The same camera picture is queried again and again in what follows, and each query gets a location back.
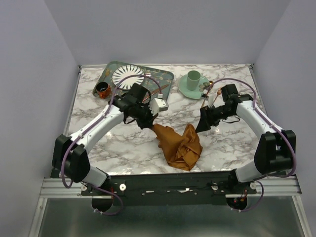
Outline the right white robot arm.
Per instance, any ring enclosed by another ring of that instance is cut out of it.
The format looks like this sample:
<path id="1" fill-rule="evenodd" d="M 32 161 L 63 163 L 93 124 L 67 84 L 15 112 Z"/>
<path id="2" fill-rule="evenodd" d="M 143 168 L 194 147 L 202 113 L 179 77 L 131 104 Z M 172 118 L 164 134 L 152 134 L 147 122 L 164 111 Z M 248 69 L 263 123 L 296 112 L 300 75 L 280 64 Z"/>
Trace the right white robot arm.
<path id="1" fill-rule="evenodd" d="M 196 132 L 208 131 L 218 126 L 220 121 L 238 116 L 259 139 L 253 160 L 231 172 L 231 178 L 227 181 L 228 190 L 237 194 L 245 188 L 246 182 L 295 168 L 295 133 L 275 125 L 257 107 L 254 98 L 249 94 L 240 94 L 234 84 L 222 87 L 221 93 L 222 106 L 208 104 L 200 109 Z"/>

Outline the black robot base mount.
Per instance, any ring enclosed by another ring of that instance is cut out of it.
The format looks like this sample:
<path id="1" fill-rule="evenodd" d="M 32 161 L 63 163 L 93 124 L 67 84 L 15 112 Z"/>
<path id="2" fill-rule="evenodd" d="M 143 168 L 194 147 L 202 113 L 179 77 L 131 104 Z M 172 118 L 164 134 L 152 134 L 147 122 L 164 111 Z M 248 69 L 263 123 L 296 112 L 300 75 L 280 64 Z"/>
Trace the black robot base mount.
<path id="1" fill-rule="evenodd" d="M 231 171 L 113 175 L 102 189 L 118 195 L 124 206 L 226 205 L 256 193 Z"/>

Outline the orange-brown cloth napkin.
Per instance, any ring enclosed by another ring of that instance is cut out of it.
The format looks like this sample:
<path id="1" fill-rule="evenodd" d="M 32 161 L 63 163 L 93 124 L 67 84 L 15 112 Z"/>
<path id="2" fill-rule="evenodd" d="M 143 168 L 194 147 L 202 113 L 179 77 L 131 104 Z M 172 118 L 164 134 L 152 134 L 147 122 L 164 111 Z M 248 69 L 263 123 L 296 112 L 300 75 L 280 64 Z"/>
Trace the orange-brown cloth napkin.
<path id="1" fill-rule="evenodd" d="M 154 124 L 152 131 L 158 139 L 158 147 L 169 166 L 191 171 L 199 160 L 203 147 L 192 124 L 188 123 L 182 135 L 169 126 Z"/>

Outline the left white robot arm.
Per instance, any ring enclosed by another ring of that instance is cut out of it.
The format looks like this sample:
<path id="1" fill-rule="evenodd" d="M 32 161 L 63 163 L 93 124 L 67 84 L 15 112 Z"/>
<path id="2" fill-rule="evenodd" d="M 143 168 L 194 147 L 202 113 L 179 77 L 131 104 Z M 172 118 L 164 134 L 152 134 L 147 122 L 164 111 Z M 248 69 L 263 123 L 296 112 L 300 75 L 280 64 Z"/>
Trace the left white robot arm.
<path id="1" fill-rule="evenodd" d="M 143 103 L 148 93 L 149 90 L 135 83 L 122 96 L 113 95 L 104 110 L 84 128 L 70 136 L 60 135 L 55 141 L 52 166 L 61 172 L 63 178 L 68 177 L 75 183 L 90 183 L 97 194 L 106 194 L 110 187 L 109 176 L 90 165 L 88 154 L 106 133 L 126 122 L 128 117 L 141 129 L 153 126 L 160 108 L 166 103 L 162 93 Z"/>

